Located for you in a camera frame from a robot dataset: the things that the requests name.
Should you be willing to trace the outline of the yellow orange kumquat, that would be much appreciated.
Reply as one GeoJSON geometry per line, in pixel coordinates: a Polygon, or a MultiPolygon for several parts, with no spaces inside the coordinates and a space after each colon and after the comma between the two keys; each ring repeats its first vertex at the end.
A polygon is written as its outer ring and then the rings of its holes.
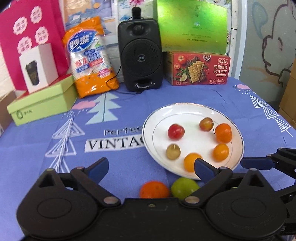
{"type": "Polygon", "coordinates": [[[202,159],[203,157],[198,153],[189,153],[184,158],[184,169],[190,173],[194,173],[194,163],[197,159],[202,159]]]}

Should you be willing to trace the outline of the tan longan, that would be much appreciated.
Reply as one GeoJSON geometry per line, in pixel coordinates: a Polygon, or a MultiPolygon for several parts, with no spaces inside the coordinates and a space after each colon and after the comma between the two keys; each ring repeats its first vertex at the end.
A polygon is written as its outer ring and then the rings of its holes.
{"type": "Polygon", "coordinates": [[[180,157],[181,149],[177,144],[170,144],[166,149],[166,157],[173,161],[180,157]]]}

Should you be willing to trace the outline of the orange kumquat front right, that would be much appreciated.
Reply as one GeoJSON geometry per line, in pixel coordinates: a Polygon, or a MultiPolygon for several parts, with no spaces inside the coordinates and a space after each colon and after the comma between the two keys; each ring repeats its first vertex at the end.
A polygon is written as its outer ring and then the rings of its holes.
{"type": "Polygon", "coordinates": [[[229,147],[226,144],[218,144],[212,152],[212,157],[216,162],[221,162],[229,156],[229,147]]]}

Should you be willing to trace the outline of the large orange tangerine in plate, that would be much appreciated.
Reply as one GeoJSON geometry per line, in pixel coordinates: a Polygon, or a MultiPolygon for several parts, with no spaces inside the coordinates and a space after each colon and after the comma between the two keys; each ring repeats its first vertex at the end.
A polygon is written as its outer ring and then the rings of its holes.
{"type": "Polygon", "coordinates": [[[229,124],[221,123],[215,128],[217,142],[228,144],[232,140],[232,130],[229,124]]]}

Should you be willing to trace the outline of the red green cherry tomato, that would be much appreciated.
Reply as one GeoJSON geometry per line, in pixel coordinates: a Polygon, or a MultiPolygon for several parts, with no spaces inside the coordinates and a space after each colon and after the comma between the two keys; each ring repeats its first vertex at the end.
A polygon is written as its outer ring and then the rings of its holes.
{"type": "Polygon", "coordinates": [[[199,127],[202,131],[209,132],[214,126],[213,120],[211,118],[204,118],[200,121],[199,127]]]}

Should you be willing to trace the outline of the blue printed tablecloth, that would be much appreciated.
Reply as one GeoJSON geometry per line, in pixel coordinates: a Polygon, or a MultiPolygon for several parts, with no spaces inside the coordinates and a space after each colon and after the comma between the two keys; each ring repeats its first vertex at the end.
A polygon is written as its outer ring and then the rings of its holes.
{"type": "Polygon", "coordinates": [[[245,156],[263,157],[278,148],[295,147],[295,129],[239,80],[225,85],[172,86],[129,93],[118,91],[78,99],[69,112],[16,126],[1,136],[1,240],[20,240],[16,210],[43,171],[63,130],[71,130],[64,150],[70,169],[88,167],[102,157],[109,172],[101,186],[120,199],[138,197],[141,185],[160,181],[170,186],[177,176],[161,167],[139,142],[145,119],[156,109],[179,102],[209,106],[239,128],[245,156]]]}

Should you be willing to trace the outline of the orange tangerine on table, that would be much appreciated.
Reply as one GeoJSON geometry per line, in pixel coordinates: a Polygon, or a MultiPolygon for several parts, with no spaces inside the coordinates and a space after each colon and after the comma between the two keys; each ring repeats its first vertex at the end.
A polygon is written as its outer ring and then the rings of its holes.
{"type": "Polygon", "coordinates": [[[168,187],[159,181],[150,181],[142,185],[139,197],[140,198],[168,198],[171,196],[168,187]]]}

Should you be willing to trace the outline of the white round plate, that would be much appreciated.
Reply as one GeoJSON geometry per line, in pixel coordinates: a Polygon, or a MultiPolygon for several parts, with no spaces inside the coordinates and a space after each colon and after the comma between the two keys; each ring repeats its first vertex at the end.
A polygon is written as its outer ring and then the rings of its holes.
{"type": "Polygon", "coordinates": [[[184,158],[189,153],[198,153],[203,159],[218,168],[226,166],[235,169],[244,155],[244,140],[239,128],[225,114],[208,106],[195,103],[174,103],[163,106],[151,113],[142,128],[142,140],[150,156],[163,168],[176,175],[198,180],[195,173],[184,169],[184,158]],[[214,131],[205,132],[199,127],[204,118],[211,118],[214,126],[227,123],[232,130],[232,140],[227,144],[229,156],[221,162],[212,157],[213,149],[218,145],[214,131]],[[185,129],[184,136],[173,141],[168,137],[168,129],[172,124],[179,124],[185,129]],[[166,149],[170,144],[177,144],[181,155],[176,160],[166,157],[166,149]]]}

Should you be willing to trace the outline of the brown cardboard box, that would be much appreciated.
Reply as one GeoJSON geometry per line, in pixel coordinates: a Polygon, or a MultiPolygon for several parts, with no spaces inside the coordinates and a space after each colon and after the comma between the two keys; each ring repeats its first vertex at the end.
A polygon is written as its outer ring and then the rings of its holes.
{"type": "Polygon", "coordinates": [[[4,131],[8,128],[10,123],[13,121],[11,115],[8,113],[8,105],[12,103],[16,99],[16,94],[14,91],[11,91],[3,96],[1,96],[0,102],[0,136],[4,133],[4,131]]]}

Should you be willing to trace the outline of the red cracker box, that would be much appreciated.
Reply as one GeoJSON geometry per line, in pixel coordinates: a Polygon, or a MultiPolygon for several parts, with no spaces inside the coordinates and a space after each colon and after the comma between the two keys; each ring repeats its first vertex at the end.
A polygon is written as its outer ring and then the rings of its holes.
{"type": "Polygon", "coordinates": [[[165,52],[164,75],[173,86],[226,84],[230,57],[226,55],[165,52]]]}

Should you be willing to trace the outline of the orange paper cup package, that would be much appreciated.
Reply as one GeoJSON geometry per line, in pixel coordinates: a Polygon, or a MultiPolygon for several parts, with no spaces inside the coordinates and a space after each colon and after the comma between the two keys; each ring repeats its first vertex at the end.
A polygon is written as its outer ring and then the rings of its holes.
{"type": "Polygon", "coordinates": [[[119,88],[104,35],[101,19],[96,16],[67,30],[62,39],[70,57],[71,73],[80,98],[119,88]]]}

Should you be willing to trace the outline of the white coffee cup box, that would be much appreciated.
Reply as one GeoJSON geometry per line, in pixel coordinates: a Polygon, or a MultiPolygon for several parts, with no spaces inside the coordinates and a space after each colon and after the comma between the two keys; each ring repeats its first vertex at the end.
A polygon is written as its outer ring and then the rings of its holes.
{"type": "Polygon", "coordinates": [[[51,44],[25,51],[19,61],[29,94],[48,87],[58,78],[51,44]]]}

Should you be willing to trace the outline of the black speaker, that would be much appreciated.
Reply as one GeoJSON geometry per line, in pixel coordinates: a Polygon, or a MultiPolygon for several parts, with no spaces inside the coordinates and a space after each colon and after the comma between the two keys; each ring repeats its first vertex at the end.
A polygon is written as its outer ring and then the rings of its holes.
{"type": "Polygon", "coordinates": [[[129,91],[158,89],[163,83],[163,53],[159,25],[132,8],[132,18],[118,25],[118,46],[124,83],[129,91]]]}

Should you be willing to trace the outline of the green gift box upright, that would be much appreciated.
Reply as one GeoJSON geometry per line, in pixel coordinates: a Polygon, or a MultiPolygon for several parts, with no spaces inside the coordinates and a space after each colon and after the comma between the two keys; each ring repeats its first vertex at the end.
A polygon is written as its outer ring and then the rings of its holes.
{"type": "Polygon", "coordinates": [[[227,9],[205,1],[157,1],[164,52],[226,54],[227,9]]]}

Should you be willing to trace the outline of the pink paper bag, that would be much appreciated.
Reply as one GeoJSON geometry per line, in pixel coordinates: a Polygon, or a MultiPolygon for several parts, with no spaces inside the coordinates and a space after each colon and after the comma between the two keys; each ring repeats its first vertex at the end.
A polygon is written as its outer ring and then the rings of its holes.
{"type": "Polygon", "coordinates": [[[1,49],[15,89],[27,89],[19,57],[38,45],[51,44],[58,75],[66,74],[64,34],[59,1],[13,1],[1,12],[1,49]]]}

